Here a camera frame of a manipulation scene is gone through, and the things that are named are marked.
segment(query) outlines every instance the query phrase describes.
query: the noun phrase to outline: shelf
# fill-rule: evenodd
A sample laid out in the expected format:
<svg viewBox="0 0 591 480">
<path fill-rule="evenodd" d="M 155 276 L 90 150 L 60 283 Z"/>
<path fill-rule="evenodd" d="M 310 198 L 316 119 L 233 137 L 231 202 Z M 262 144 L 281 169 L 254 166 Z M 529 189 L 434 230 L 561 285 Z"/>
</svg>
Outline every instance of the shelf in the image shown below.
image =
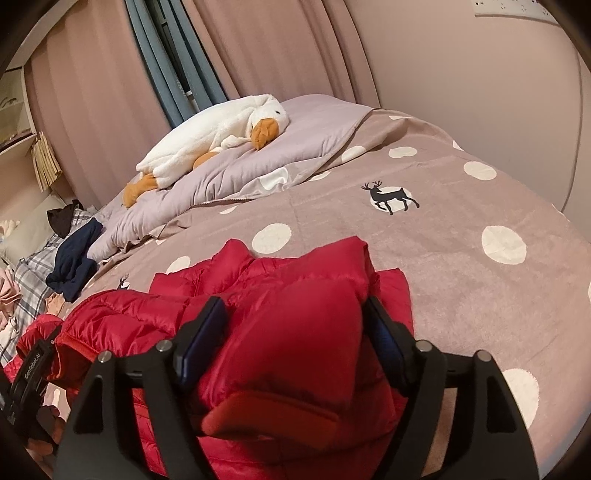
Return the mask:
<svg viewBox="0 0 591 480">
<path fill-rule="evenodd" d="M 0 151 L 0 165 L 25 157 L 34 142 L 35 137 L 35 134 L 31 134 L 10 147 Z"/>
<path fill-rule="evenodd" d="M 16 109 L 16 107 L 22 107 L 24 103 L 24 100 L 19 100 L 18 102 L 11 103 L 10 105 L 5 105 L 2 108 L 0 108 L 0 115 L 2 113 L 8 113 L 9 111 L 14 110 Z"/>
</svg>

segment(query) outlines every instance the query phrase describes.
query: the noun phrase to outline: black deer silhouette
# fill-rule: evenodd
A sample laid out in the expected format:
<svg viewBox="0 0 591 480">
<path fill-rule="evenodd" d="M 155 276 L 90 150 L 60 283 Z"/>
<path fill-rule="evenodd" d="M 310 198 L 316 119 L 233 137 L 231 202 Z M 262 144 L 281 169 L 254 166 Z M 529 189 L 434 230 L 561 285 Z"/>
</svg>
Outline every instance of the black deer silhouette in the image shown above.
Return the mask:
<svg viewBox="0 0 591 480">
<path fill-rule="evenodd" d="M 364 190 L 367 190 L 371 194 L 371 199 L 375 202 L 376 207 L 378 207 L 381 210 L 388 209 L 387 211 L 390 212 L 390 215 L 394 214 L 394 212 L 390 208 L 390 205 L 388 204 L 388 202 L 390 200 L 400 200 L 404 204 L 404 211 L 405 212 L 408 210 L 407 200 L 410 200 L 411 202 L 413 202 L 417 206 L 417 208 L 421 207 L 415 199 L 410 198 L 406 194 L 404 189 L 396 190 L 396 192 L 382 193 L 382 190 L 379 189 L 381 186 L 382 186 L 381 181 L 375 181 L 373 187 L 370 188 L 369 183 L 366 183 L 361 188 L 363 188 Z M 380 205 L 381 203 L 383 203 L 386 206 L 386 208 L 381 206 Z"/>
<path fill-rule="evenodd" d="M 129 288 L 129 282 L 127 281 L 128 278 L 129 274 L 124 275 L 119 279 L 119 286 L 117 287 L 117 290 L 127 290 Z"/>
</svg>

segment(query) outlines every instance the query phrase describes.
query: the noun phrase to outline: blue curtain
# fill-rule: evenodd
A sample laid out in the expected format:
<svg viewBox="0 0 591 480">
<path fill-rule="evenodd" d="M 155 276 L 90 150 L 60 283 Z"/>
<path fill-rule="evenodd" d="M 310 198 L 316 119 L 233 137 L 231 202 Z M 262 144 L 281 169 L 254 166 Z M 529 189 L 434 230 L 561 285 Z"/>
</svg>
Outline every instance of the blue curtain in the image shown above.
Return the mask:
<svg viewBox="0 0 591 480">
<path fill-rule="evenodd" d="M 125 4 L 148 75 L 166 117 L 174 128 L 198 111 L 216 103 L 226 102 L 228 98 L 181 1 L 157 1 L 190 92 L 185 92 L 183 89 L 169 52 L 158 34 L 155 19 L 150 14 L 146 0 L 125 0 Z M 188 93 L 192 94 L 194 102 L 189 99 Z"/>
</svg>

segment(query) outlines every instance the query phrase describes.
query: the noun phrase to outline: wall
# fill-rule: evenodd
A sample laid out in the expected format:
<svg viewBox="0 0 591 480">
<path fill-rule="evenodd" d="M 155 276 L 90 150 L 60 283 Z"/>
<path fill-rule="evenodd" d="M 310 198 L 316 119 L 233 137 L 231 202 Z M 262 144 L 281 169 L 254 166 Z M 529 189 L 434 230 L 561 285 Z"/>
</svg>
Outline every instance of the wall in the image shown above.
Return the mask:
<svg viewBox="0 0 591 480">
<path fill-rule="evenodd" d="M 78 0 L 58 0 L 29 32 L 10 61 L 8 69 L 24 66 L 53 26 L 59 22 L 60 18 L 62 18 L 77 1 Z"/>
<path fill-rule="evenodd" d="M 0 220 L 22 220 L 48 192 L 39 191 L 30 153 L 24 158 L 3 162 L 0 168 Z"/>
<path fill-rule="evenodd" d="M 591 73 L 580 59 L 583 78 L 583 123 L 573 191 L 564 214 L 591 241 Z"/>
<path fill-rule="evenodd" d="M 470 0 L 346 3 L 383 107 L 439 125 L 563 208 L 581 101 L 578 57 L 560 27 L 476 18 Z"/>
</svg>

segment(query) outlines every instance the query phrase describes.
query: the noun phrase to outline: red puffer jacket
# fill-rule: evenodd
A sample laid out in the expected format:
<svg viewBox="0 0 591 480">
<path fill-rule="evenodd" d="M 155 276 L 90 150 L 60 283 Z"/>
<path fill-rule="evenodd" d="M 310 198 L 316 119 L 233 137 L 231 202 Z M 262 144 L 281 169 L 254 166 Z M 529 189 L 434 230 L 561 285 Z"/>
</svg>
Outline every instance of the red puffer jacket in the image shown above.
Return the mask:
<svg viewBox="0 0 591 480">
<path fill-rule="evenodd" d="M 359 238 L 296 259 L 255 259 L 230 240 L 211 260 L 157 274 L 147 294 L 96 294 L 63 322 L 49 380 L 71 401 L 99 352 L 147 351 L 195 319 L 211 295 L 224 300 L 230 321 L 190 414 L 220 480 L 369 479 L 404 402 L 362 336 L 361 304 L 376 295 L 409 329 L 412 318 L 403 273 L 376 273 Z M 59 322 L 40 316 L 19 355 Z M 134 399 L 148 466 L 165 475 L 141 393 Z M 245 440 L 245 432 L 257 435 Z"/>
</svg>

